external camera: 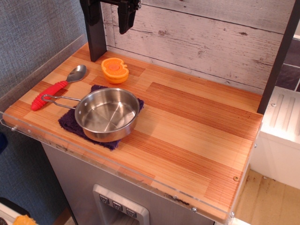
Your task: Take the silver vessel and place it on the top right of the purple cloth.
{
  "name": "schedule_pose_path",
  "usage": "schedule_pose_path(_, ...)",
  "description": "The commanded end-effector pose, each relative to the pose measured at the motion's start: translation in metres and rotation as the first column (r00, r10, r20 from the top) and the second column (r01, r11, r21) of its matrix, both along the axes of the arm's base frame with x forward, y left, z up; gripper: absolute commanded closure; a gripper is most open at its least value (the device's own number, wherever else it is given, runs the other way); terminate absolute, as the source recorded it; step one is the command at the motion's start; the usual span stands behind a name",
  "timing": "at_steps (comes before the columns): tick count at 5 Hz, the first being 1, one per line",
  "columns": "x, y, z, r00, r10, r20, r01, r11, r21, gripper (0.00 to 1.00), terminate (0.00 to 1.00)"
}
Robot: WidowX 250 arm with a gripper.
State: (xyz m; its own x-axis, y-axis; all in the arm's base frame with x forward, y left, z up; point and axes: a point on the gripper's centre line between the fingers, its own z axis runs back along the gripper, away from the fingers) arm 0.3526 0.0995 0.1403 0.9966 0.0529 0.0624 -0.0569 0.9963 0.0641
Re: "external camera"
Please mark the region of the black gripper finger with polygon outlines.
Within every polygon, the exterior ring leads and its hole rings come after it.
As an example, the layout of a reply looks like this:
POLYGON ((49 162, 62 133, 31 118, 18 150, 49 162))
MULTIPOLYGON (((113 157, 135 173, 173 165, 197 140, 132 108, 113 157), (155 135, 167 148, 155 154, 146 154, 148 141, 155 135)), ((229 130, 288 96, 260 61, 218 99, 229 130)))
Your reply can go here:
POLYGON ((125 34, 134 25, 136 11, 141 8, 140 0, 119 0, 118 3, 119 32, 125 34))

